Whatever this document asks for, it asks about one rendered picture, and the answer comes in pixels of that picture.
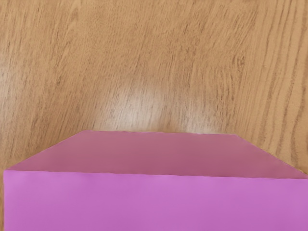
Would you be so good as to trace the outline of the purple block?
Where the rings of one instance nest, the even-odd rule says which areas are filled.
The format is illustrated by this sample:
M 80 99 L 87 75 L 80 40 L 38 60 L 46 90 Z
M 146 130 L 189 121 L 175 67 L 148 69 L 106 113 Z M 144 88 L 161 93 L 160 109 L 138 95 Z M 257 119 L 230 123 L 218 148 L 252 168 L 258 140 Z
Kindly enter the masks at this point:
M 85 130 L 3 184 L 4 231 L 308 231 L 308 175 L 234 134 Z

